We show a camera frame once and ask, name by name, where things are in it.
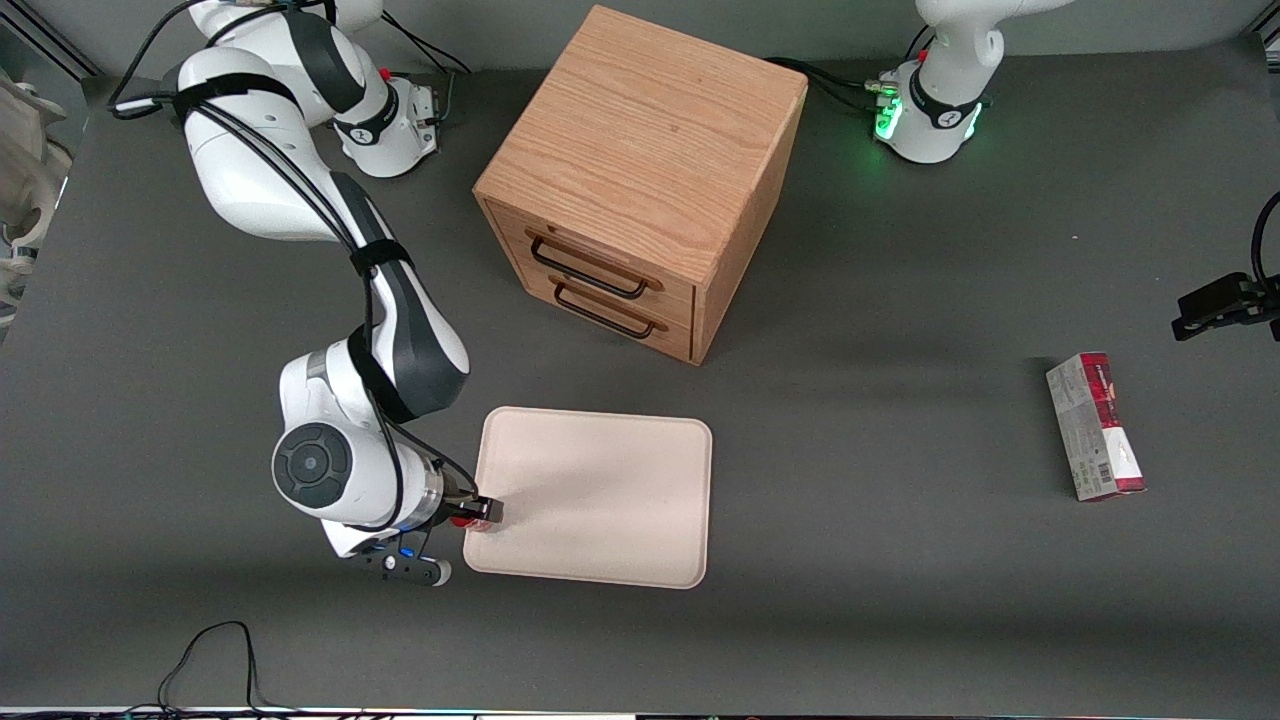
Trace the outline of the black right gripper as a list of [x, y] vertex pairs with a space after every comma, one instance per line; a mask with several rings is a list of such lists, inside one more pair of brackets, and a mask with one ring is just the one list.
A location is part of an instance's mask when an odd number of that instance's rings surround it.
[[468, 527], [494, 527], [503, 520], [503, 507], [500, 501], [481, 497], [475, 488], [460, 486], [453, 477], [443, 477], [439, 521], [460, 518]]

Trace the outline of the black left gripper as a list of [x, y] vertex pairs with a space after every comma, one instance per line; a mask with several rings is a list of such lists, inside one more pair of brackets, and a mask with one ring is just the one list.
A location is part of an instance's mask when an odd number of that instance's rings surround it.
[[1180, 297], [1172, 337], [1185, 342], [1207, 331], [1230, 325], [1266, 324], [1280, 341], [1279, 275], [1253, 281], [1243, 272], [1229, 273]]

